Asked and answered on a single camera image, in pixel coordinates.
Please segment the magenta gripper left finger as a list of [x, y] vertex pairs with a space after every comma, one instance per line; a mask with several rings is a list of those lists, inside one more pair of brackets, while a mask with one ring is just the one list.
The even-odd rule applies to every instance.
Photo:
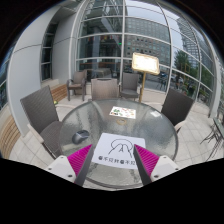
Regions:
[[88, 145], [68, 157], [59, 156], [46, 168], [46, 171], [78, 186], [82, 186], [85, 182], [92, 157], [93, 148], [91, 145]]

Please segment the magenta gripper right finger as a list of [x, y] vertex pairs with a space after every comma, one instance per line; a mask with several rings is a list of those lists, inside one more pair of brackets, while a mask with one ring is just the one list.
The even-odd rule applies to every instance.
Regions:
[[178, 165], [168, 156], [158, 156], [139, 145], [134, 145], [133, 155], [143, 185], [148, 185], [179, 170]]

